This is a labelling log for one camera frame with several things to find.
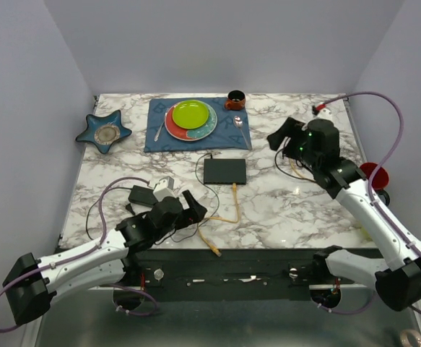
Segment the black network switch box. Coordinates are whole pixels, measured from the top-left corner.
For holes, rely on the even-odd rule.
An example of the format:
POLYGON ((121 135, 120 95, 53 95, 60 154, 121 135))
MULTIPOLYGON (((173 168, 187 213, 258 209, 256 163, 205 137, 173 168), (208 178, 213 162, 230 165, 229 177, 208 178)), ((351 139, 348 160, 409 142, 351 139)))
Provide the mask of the black network switch box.
POLYGON ((205 184, 245 185, 246 182, 245 159, 209 158, 204 160, 205 184))

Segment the black power adapter brick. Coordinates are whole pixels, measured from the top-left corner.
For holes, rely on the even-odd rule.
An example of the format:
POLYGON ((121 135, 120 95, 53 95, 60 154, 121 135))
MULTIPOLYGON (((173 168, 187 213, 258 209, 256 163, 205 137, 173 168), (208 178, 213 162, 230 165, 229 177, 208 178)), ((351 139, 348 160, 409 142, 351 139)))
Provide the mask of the black power adapter brick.
POLYGON ((152 207, 157 203, 157 198, 153 194, 153 189, 133 185, 128 200, 131 204, 152 207))

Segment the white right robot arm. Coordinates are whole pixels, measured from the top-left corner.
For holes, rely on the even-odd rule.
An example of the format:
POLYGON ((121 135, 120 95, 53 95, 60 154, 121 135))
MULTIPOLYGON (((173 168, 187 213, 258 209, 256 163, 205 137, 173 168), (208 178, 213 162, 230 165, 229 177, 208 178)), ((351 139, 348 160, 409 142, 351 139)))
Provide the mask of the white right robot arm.
POLYGON ((421 299, 421 241, 381 201, 366 175, 341 156, 339 130, 332 121, 307 124, 292 117, 267 137, 271 150, 300 162, 314 181, 356 218, 382 257, 370 259, 338 246, 316 253, 311 274, 319 283, 346 278, 374 290, 390 309, 400 312, 421 299))

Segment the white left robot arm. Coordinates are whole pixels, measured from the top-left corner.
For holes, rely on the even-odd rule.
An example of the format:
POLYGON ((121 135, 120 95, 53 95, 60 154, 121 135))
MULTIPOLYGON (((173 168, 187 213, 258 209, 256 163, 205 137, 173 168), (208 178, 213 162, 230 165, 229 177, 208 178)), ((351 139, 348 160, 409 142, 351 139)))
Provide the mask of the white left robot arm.
POLYGON ((3 282, 16 325, 43 316, 51 303, 71 291, 121 283, 134 284, 139 268, 131 257, 150 249, 168 233, 203 221, 207 209, 186 190, 188 204, 165 197, 151 210, 122 220, 114 229, 58 254, 19 257, 3 282))

